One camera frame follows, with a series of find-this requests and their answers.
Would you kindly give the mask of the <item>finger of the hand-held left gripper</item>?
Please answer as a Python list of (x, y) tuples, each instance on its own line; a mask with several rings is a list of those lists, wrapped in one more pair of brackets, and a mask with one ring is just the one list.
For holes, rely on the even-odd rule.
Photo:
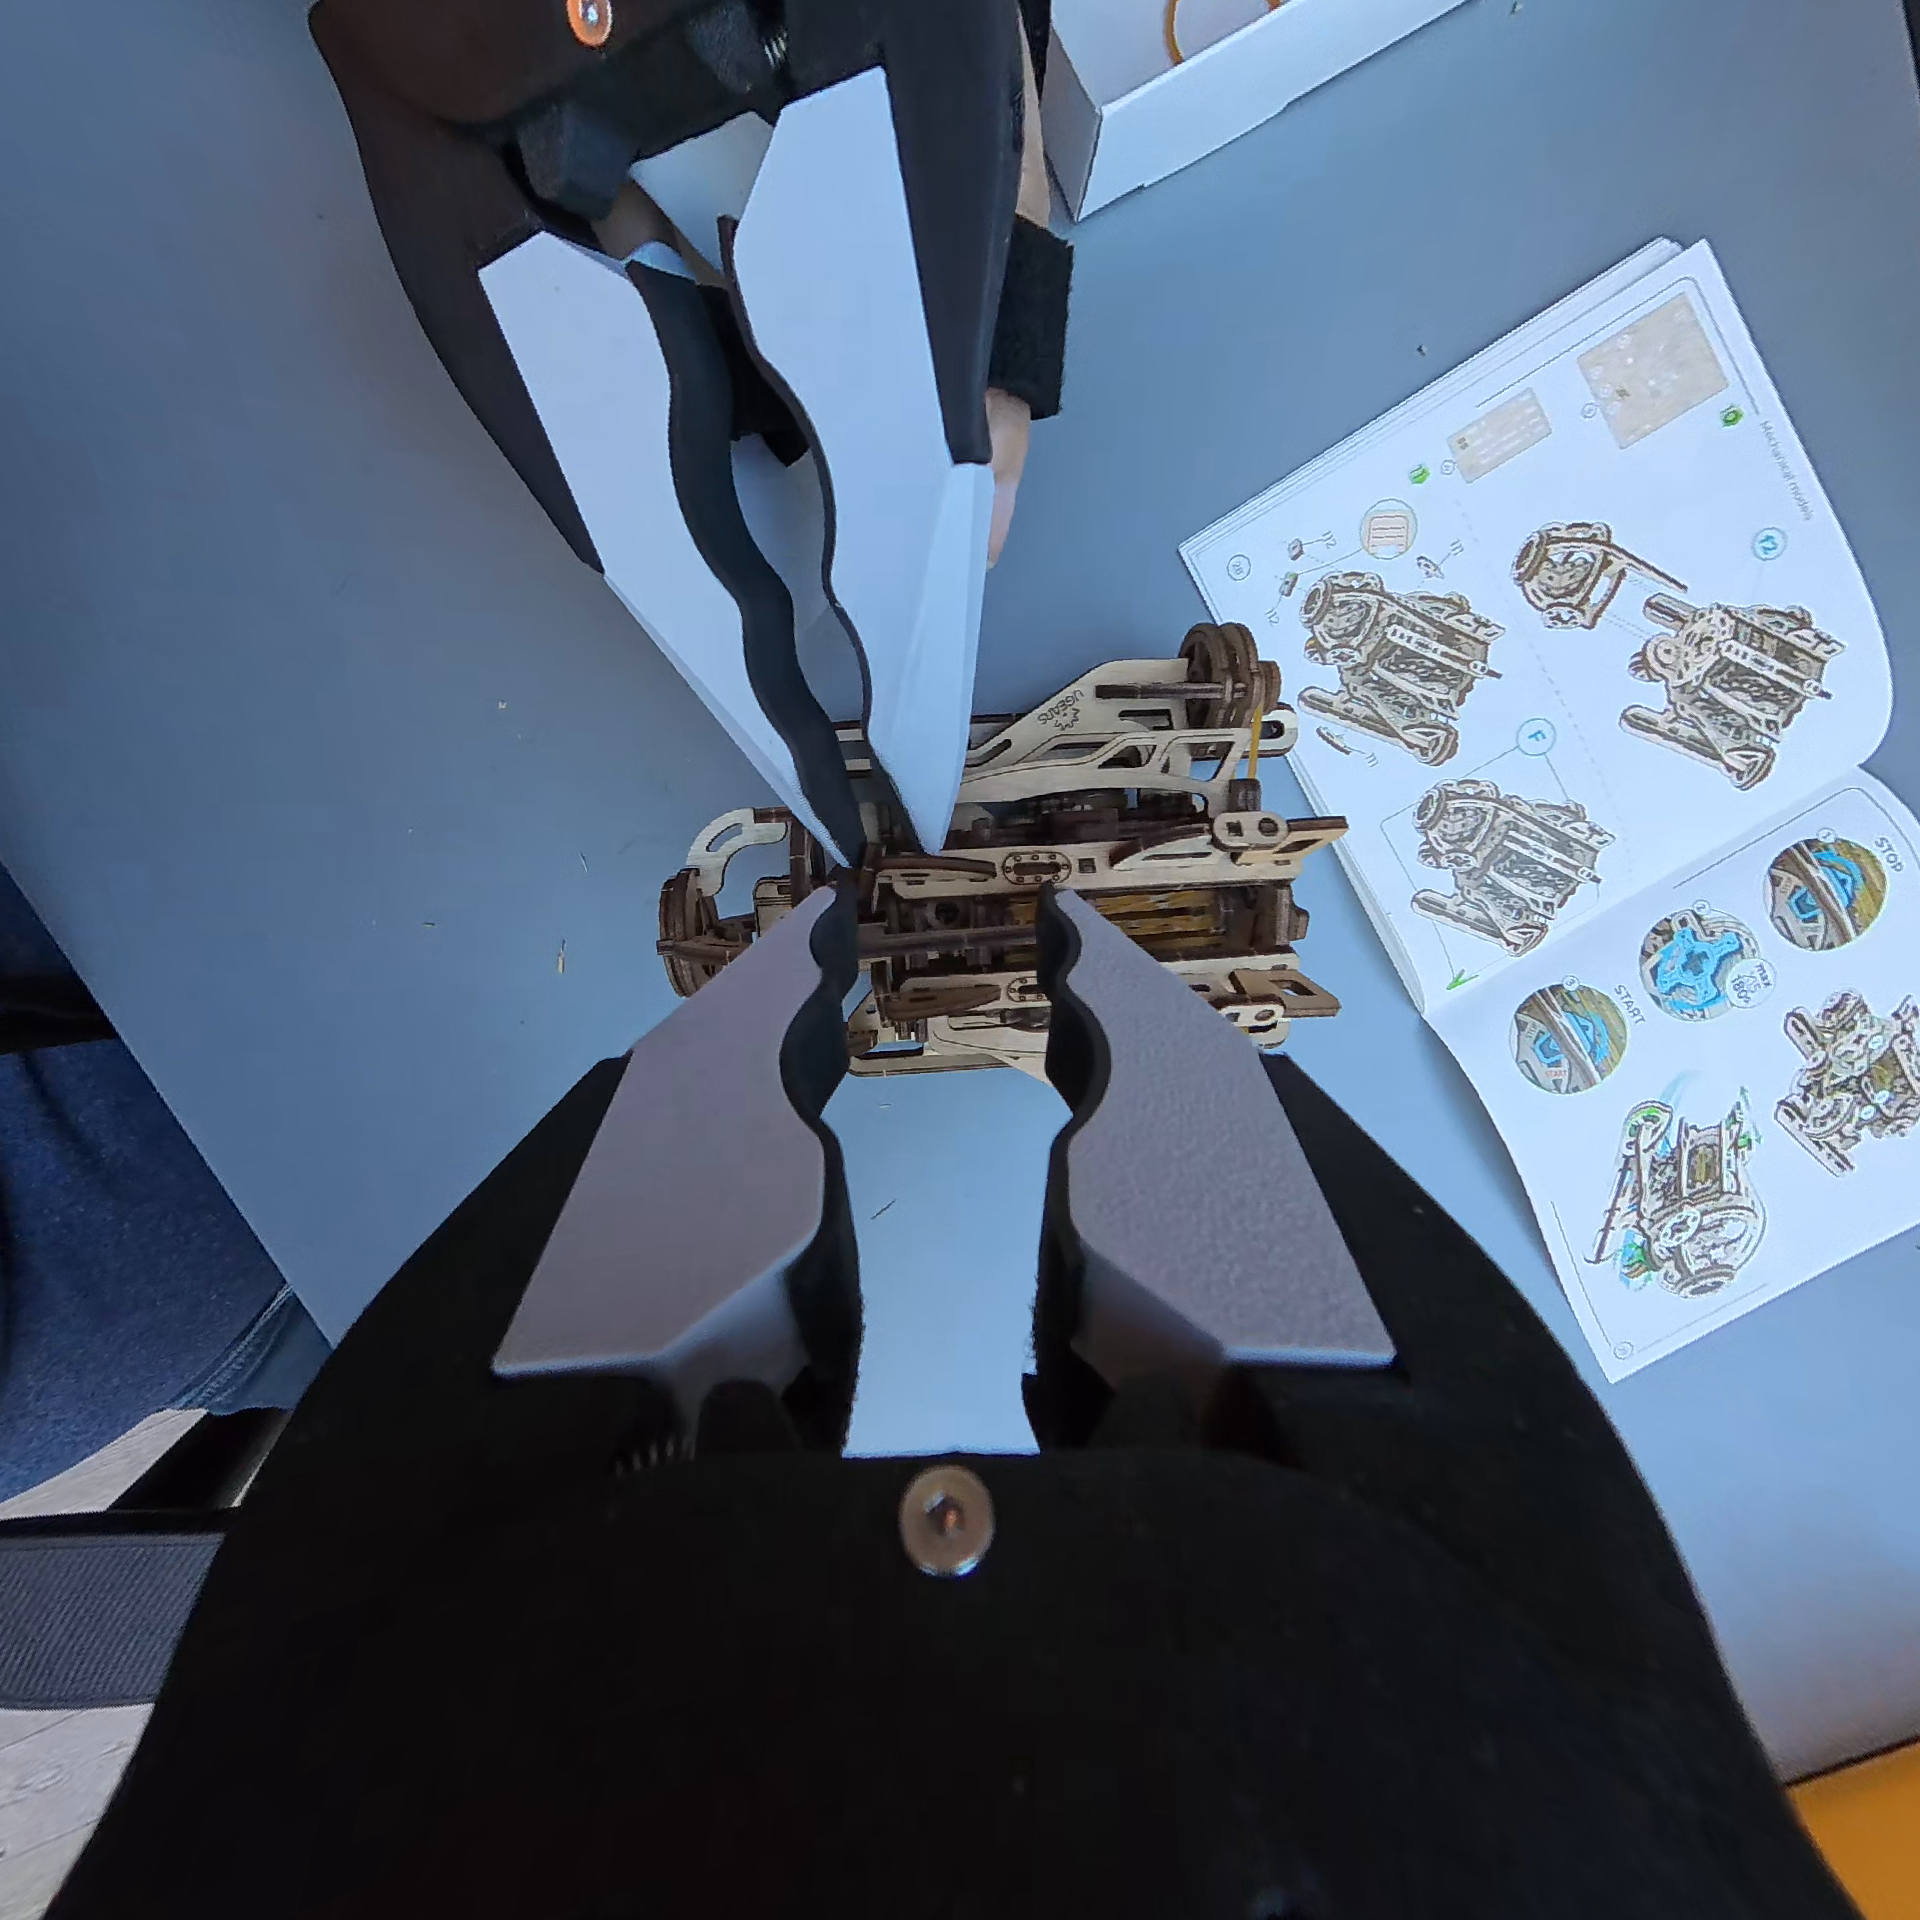
[(714, 290), (568, 240), (490, 262), (487, 298), (598, 564), (761, 777), (843, 863), (864, 832), (799, 613), (741, 506)]
[(823, 583), (867, 734), (926, 853), (969, 750), (993, 468), (952, 457), (882, 69), (782, 109), (731, 237), (752, 348), (823, 466)]

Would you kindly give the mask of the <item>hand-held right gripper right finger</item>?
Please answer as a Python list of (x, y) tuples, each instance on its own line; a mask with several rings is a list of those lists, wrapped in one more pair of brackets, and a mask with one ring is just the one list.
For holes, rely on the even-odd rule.
[(1257, 1047), (1089, 896), (1046, 892), (1047, 1157), (1026, 1415), (1081, 1447), (1123, 1390), (1200, 1415), (1231, 1369), (1398, 1358)]

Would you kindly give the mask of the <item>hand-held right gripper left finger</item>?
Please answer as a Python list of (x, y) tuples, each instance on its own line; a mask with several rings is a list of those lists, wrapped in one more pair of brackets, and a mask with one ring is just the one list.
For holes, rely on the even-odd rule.
[(843, 1154), (846, 887), (810, 893), (632, 1048), (495, 1374), (640, 1376), (683, 1423), (730, 1380), (841, 1450), (862, 1303)]

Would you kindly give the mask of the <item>wooden submarine model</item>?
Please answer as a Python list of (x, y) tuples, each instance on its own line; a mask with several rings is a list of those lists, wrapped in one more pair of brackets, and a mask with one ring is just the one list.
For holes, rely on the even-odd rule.
[(859, 721), (838, 734), (870, 829), (856, 1072), (1043, 1077), (1046, 887), (1089, 896), (1255, 1044), (1337, 1014), (1298, 956), (1311, 916), (1294, 881), (1347, 822), (1264, 805), (1259, 772), (1291, 750), (1298, 717), (1241, 623), (1199, 623), (1178, 656), (1102, 662), (1031, 711), (973, 717), (952, 828), (931, 853)]

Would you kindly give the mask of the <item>person's left hand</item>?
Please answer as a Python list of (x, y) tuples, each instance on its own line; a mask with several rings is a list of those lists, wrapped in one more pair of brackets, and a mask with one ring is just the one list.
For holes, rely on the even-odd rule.
[(1034, 414), (1025, 398), (1003, 389), (989, 389), (985, 402), (993, 434), (993, 524), (989, 543), (989, 568), (993, 568), (1002, 557), (1013, 525), (1034, 434)]

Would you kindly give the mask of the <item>white cardboard box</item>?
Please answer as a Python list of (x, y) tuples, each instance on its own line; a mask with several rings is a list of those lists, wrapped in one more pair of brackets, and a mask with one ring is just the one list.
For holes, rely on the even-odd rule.
[(1453, 1), (1286, 1), (1173, 64), (1165, 6), (1050, 6), (1040, 117), (1070, 218), (1182, 170), (1453, 12)]

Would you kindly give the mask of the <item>person's blue jeans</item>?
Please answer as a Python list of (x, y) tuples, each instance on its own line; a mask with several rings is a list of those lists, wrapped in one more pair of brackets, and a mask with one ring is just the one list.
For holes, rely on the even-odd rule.
[(281, 1356), (304, 1340), (304, 1327), (310, 1327), (310, 1316), (301, 1297), (281, 1285), (258, 1316), (217, 1353), (207, 1374), (182, 1396), (167, 1400), (166, 1409), (202, 1409), (224, 1417), (241, 1407), (275, 1404), (272, 1393), (279, 1390), (261, 1380), (266, 1376), (279, 1377)]

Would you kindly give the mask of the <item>illustrated instruction booklet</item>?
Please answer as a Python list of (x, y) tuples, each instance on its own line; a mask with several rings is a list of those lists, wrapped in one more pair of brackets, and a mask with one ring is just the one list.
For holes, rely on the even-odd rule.
[(1879, 613), (1711, 244), (1662, 237), (1182, 543), (1607, 1377), (1917, 1224)]

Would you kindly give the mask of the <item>black mesh office chair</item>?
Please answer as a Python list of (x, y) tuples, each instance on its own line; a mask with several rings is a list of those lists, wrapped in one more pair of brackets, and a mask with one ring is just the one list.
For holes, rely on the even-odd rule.
[(208, 1415), (106, 1511), (3, 1522), (3, 1705), (152, 1702), (288, 1407)]

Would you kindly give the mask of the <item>yellow plastic crate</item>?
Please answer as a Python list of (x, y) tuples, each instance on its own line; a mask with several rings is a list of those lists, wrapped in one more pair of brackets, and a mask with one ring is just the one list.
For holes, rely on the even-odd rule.
[(1919, 1742), (1809, 1776), (1791, 1798), (1863, 1914), (1919, 1914)]

